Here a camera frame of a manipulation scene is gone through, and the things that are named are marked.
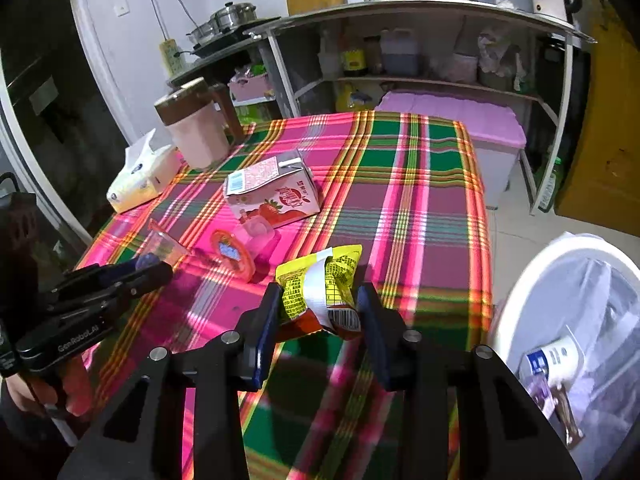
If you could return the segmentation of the left hand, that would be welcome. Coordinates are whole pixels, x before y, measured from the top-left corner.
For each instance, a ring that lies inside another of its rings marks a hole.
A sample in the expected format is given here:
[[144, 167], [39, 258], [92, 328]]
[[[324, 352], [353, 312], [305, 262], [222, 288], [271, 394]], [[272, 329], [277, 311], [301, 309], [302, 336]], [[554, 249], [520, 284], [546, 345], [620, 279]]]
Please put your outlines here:
[[[81, 356], [75, 356], [60, 371], [62, 389], [66, 394], [66, 411], [85, 417], [93, 408], [93, 390], [88, 370]], [[40, 405], [57, 404], [58, 394], [50, 384], [38, 377], [14, 375], [3, 383], [15, 406], [22, 412], [41, 415]]]

